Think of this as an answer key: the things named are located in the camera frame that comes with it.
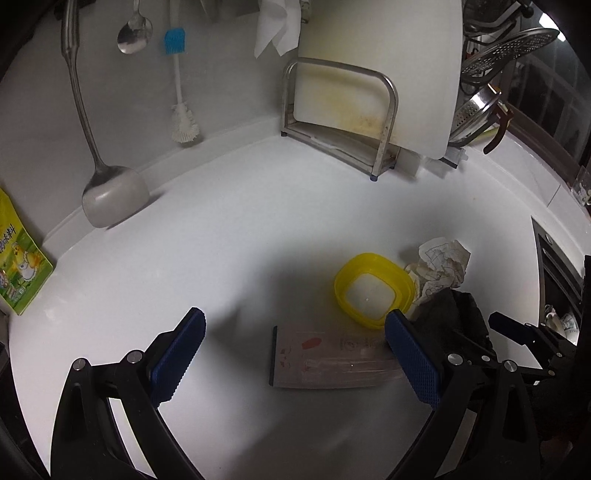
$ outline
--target white cutting board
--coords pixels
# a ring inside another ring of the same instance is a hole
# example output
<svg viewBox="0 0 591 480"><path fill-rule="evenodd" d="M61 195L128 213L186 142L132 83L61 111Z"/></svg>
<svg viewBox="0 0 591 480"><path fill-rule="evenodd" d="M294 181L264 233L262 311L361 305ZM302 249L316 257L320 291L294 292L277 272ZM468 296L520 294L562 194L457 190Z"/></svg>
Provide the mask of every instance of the white cutting board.
<svg viewBox="0 0 591 480"><path fill-rule="evenodd" d="M387 75L400 98L390 143L444 155L462 60L461 0L314 0L298 55ZM378 79L298 65L298 121L379 138L388 101Z"/></svg>

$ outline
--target metal ladle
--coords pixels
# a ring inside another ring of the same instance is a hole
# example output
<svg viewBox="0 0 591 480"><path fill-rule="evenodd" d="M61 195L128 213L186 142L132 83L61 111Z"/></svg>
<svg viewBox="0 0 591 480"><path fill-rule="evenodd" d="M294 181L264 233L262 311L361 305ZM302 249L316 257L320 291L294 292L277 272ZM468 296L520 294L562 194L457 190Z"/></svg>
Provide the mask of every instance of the metal ladle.
<svg viewBox="0 0 591 480"><path fill-rule="evenodd" d="M119 223L140 210L148 203L150 193L135 170L106 165L100 158L80 93L76 70L79 44L78 0L67 0L61 23L61 54L68 64L76 109L95 161L95 173L82 194L82 208L92 226L102 228Z"/></svg>
<svg viewBox="0 0 591 480"><path fill-rule="evenodd" d="M134 14L117 35L117 46L123 53L135 53L152 37L152 22L139 13L139 0L134 0Z"/></svg>

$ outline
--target blue brush head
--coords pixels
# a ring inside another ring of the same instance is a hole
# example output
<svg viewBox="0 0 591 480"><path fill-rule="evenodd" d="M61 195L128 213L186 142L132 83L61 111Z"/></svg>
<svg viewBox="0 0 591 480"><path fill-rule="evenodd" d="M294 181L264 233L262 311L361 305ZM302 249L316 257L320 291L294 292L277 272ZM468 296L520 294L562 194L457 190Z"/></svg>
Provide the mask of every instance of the blue brush head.
<svg viewBox="0 0 591 480"><path fill-rule="evenodd" d="M164 34L166 55L184 52L184 29L172 28Z"/></svg>
<svg viewBox="0 0 591 480"><path fill-rule="evenodd" d="M150 373L152 405L158 406L173 397L184 373L205 337L205 315L193 307L177 328L170 332L175 335L168 348L154 365Z"/></svg>
<svg viewBox="0 0 591 480"><path fill-rule="evenodd" d="M388 313L384 325L386 341L398 358L417 398L435 410L441 401L439 372L408 331L405 322L408 321L400 310Z"/></svg>

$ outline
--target metal screw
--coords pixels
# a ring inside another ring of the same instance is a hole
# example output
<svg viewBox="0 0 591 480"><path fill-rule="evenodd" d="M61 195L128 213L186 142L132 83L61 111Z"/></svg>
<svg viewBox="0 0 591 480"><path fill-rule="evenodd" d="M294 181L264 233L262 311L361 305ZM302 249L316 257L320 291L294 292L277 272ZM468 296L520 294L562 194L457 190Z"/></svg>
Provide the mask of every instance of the metal screw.
<svg viewBox="0 0 591 480"><path fill-rule="evenodd" d="M144 354L142 352L140 352L139 350L134 350L132 352L129 352L126 358L130 364L136 364L142 359L143 356Z"/></svg>
<svg viewBox="0 0 591 480"><path fill-rule="evenodd" d="M83 358L77 358L76 360L74 360L74 363L72 363L72 368L79 372L85 367L85 365L86 360L84 360Z"/></svg>
<svg viewBox="0 0 591 480"><path fill-rule="evenodd" d="M464 359L461 355L457 353L450 353L447 356L447 361L450 362L452 365L461 365L464 362Z"/></svg>
<svg viewBox="0 0 591 480"><path fill-rule="evenodd" d="M503 362L503 366L509 371L509 372L517 372L517 364L513 361L513 360L505 360Z"/></svg>

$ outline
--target stainless steel rack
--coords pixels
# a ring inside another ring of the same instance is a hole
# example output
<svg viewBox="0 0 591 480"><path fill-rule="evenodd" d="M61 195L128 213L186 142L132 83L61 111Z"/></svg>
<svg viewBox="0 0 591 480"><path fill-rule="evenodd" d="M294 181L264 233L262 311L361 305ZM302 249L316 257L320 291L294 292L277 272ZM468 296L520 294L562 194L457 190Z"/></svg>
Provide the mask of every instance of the stainless steel rack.
<svg viewBox="0 0 591 480"><path fill-rule="evenodd" d="M292 75L299 63L347 70L379 79L386 87L389 95L388 112L380 140L337 128L298 122L294 118L294 82L292 81ZM289 135L343 160L353 167L368 173L369 178L373 181L377 181L380 174L389 168L394 168L396 165L400 148L391 145L389 141L394 128L397 110L398 92L396 87L386 75L375 70L364 69L338 61L300 57L290 61L283 71L281 135L283 137Z"/></svg>

